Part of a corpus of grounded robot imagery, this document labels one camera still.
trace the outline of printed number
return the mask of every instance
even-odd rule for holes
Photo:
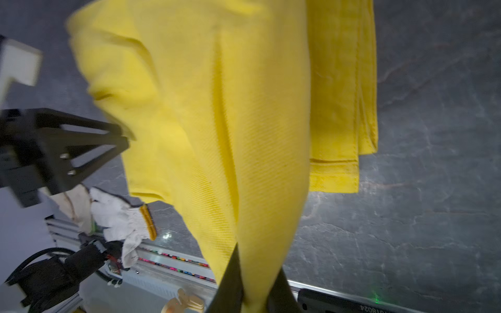
[[[387,313],[386,311],[379,310],[379,309],[376,309],[376,308],[373,308],[370,306],[366,306],[366,305],[360,305],[360,311],[369,312],[369,313]]]

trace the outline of yellow towel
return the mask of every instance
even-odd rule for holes
[[[101,0],[68,31],[131,195],[172,203],[216,280],[238,242],[242,310],[265,311],[308,185],[355,192],[375,151],[372,2]]]
[[[308,0],[310,191],[358,192],[358,155],[377,151],[372,1]]]

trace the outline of black device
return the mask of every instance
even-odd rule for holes
[[[70,131],[85,127],[104,133]],[[80,166],[72,160],[102,145],[113,148]],[[41,108],[0,115],[0,187],[10,187],[23,207],[40,203],[38,189],[71,190],[129,147],[118,125]]]
[[[6,284],[17,284],[26,295],[21,305],[30,306],[28,313],[41,313],[76,294],[79,284],[93,273],[111,281],[99,268],[110,256],[119,259],[121,250],[120,241],[96,239],[85,243],[77,252],[60,247],[48,248],[21,263],[7,278]],[[44,254],[51,257],[30,264]]]
[[[400,313],[398,307],[381,303],[369,304],[309,289],[299,291],[298,303],[303,312],[311,313]]]

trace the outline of gray marble surface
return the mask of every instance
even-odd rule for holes
[[[0,34],[44,51],[8,107],[102,119],[64,20],[87,1],[2,0]],[[289,279],[427,312],[501,310],[501,2],[375,0],[379,153],[358,194],[310,193]],[[127,195],[120,158],[85,183]],[[156,242],[201,255],[172,206]]]

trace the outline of glove cuff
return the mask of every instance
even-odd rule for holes
[[[129,215],[129,223],[141,238],[155,240],[156,229],[146,204],[129,208],[127,214]]]

